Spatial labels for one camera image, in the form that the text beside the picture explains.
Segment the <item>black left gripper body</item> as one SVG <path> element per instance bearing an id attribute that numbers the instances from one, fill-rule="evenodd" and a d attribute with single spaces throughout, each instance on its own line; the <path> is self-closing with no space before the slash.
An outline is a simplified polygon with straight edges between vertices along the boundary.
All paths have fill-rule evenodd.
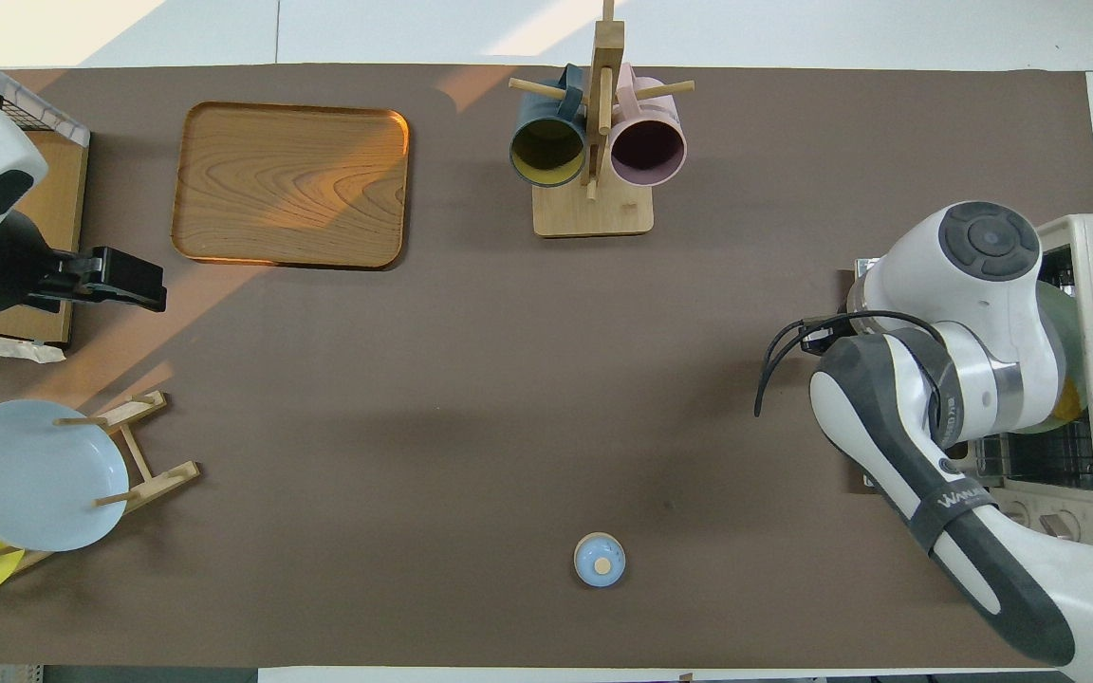
<path id="1" fill-rule="evenodd" d="M 163 268 L 110 247 L 55 251 L 56 263 L 30 292 L 30 306 L 57 310 L 61 302 L 136 305 L 130 293 L 163 285 Z"/>

